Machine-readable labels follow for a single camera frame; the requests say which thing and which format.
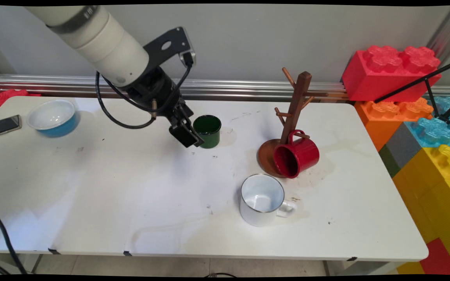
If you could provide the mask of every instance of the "gray lego brick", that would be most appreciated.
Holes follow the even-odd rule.
[[[379,154],[382,158],[384,166],[386,167],[386,170],[388,171],[388,174],[393,178],[398,173],[398,171],[400,171],[400,167],[395,162],[395,159],[393,159],[393,155],[391,155],[390,150],[388,149],[388,146],[386,146],[386,144],[380,150]]]
[[[421,149],[421,145],[404,123],[400,124],[386,146],[400,169]]]

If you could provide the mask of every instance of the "white mug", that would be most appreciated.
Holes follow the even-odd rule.
[[[241,187],[241,215],[253,226],[266,226],[275,217],[288,217],[296,203],[284,200],[281,183],[267,174],[254,174],[246,178]]]

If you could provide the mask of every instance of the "green cup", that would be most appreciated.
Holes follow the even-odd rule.
[[[193,128],[204,140],[200,146],[203,149],[212,149],[220,142],[221,121],[217,117],[213,115],[199,116],[195,119]]]

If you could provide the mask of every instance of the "red mug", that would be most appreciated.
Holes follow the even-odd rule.
[[[316,144],[311,139],[297,139],[293,142],[295,133],[305,134],[302,130],[294,130],[289,133],[289,143],[279,144],[273,150],[273,161],[280,174],[287,178],[296,178],[319,160],[319,152]]]

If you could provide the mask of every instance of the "white table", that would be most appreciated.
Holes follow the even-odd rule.
[[[241,218],[239,188],[263,172],[257,150],[280,137],[273,108],[287,112],[288,103],[187,101],[191,120],[213,114],[222,127],[216,148],[186,149],[165,118],[129,130],[92,98],[66,98],[80,123],[49,139],[25,119],[52,99],[17,96],[0,108],[0,119],[24,120],[22,129],[0,136],[0,218],[18,253],[398,262],[428,256],[351,105],[311,103],[302,111],[298,128],[317,144],[320,160],[294,180],[280,179],[298,211],[256,228]],[[149,119],[123,100],[105,105],[125,123]],[[7,253],[1,234],[0,253]]]

